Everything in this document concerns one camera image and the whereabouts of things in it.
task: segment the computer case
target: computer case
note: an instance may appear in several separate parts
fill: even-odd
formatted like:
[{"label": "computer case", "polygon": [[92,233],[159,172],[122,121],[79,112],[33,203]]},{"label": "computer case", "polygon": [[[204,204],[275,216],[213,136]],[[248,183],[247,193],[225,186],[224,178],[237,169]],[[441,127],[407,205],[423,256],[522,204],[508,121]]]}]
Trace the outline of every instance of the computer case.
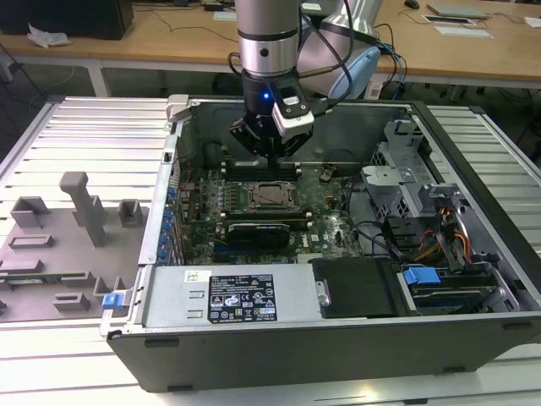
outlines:
[{"label": "computer case", "polygon": [[0,29],[9,35],[26,34],[30,23],[68,36],[120,40],[133,18],[130,0],[0,0]]}]

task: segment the motherboard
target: motherboard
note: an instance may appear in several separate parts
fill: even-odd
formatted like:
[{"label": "motherboard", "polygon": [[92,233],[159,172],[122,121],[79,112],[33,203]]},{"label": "motherboard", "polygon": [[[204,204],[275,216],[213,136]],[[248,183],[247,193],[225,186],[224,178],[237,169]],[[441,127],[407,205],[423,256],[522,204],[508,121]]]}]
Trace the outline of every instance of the motherboard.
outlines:
[{"label": "motherboard", "polygon": [[307,167],[295,181],[180,183],[186,265],[307,263],[362,255],[345,206],[351,177]]}]

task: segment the mouse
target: mouse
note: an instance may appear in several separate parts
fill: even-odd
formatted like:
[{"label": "mouse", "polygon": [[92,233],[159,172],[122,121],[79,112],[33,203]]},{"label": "mouse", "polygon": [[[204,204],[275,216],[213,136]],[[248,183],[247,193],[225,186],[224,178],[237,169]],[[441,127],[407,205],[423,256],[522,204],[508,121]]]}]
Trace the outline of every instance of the mouse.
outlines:
[{"label": "mouse", "polygon": [[419,8],[419,2],[417,0],[406,0],[404,2],[404,5],[413,8],[414,10],[417,10]]}]

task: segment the blue latch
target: blue latch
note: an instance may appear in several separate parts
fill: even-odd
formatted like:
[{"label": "blue latch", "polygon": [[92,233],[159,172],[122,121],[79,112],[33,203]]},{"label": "blue latch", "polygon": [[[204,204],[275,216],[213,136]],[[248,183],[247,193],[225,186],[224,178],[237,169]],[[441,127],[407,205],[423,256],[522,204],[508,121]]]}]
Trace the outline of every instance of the blue latch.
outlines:
[{"label": "blue latch", "polygon": [[101,301],[103,310],[118,310],[123,308],[124,294],[106,294]]},{"label": "blue latch", "polygon": [[402,271],[402,275],[408,285],[438,285],[441,283],[440,276],[431,266],[411,266]]}]

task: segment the desk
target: desk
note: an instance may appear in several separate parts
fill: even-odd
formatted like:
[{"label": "desk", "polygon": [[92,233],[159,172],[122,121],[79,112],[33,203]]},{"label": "desk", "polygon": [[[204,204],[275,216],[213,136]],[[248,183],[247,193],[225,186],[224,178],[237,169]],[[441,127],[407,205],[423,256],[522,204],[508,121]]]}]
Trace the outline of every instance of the desk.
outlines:
[{"label": "desk", "polygon": [[[541,39],[541,29],[514,24],[502,15],[495,15],[486,22],[487,31],[494,39],[443,36],[433,25],[419,25],[399,14],[401,10],[407,10],[412,18],[423,21],[423,14],[432,14],[426,8],[426,2],[420,0],[421,8],[411,10],[402,0],[385,0],[377,19],[377,24],[387,23],[393,28],[396,49],[407,60],[408,82],[541,88],[541,47],[535,46]],[[445,2],[470,4],[488,14],[541,15],[541,7],[536,5],[476,0]],[[237,39],[235,22],[215,21],[213,13],[201,8],[156,13],[173,28],[205,27]],[[379,31],[383,41],[390,41],[386,28],[381,27]],[[229,72],[227,54],[238,51],[236,42],[204,29],[169,32],[167,25],[150,11],[134,12],[134,22],[121,41],[71,40],[71,45],[44,49],[30,43],[25,36],[0,36],[2,44],[21,63],[87,68],[97,96],[109,96],[101,72],[103,68]],[[9,62],[6,55],[0,54],[2,61]],[[373,84],[386,81],[391,71],[391,58],[382,57]]]},{"label": "desk", "polygon": [[[515,24],[503,15],[495,15],[484,23],[494,38],[443,36],[434,25],[424,22],[422,15],[433,15],[419,0],[419,10],[401,6],[399,0],[383,2],[377,24],[387,23],[393,31],[397,51],[407,60],[408,82],[448,85],[476,85],[541,88],[541,30]],[[541,7],[532,4],[445,0],[444,3],[471,5],[487,14],[503,13],[517,17],[538,17]],[[401,10],[408,16],[399,14]],[[378,29],[383,41],[391,41],[385,27]],[[381,72],[389,71],[391,57],[380,59],[374,81],[385,80]]]}]

